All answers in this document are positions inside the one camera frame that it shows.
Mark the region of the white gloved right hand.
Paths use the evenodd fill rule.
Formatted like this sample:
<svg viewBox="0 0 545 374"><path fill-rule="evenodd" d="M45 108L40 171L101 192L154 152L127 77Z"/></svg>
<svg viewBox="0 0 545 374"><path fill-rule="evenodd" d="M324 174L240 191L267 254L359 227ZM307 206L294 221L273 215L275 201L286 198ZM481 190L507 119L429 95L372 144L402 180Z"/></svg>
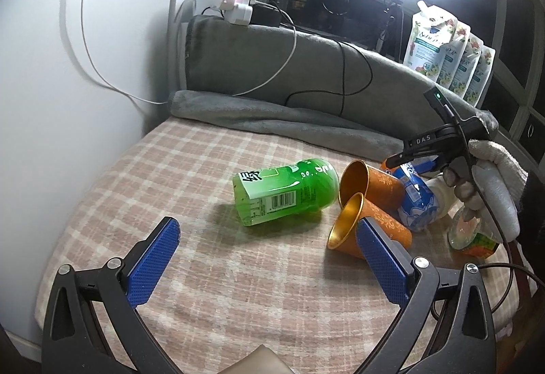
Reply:
<svg viewBox="0 0 545 374"><path fill-rule="evenodd" d="M454 189L464 204L465 220L482 219L508 242L520 234L517 205L528 180L528 172L501 144L471 139L468 150L477 163L472 167L472 181L463 180L453 169L442 172L446 185Z"/></svg>

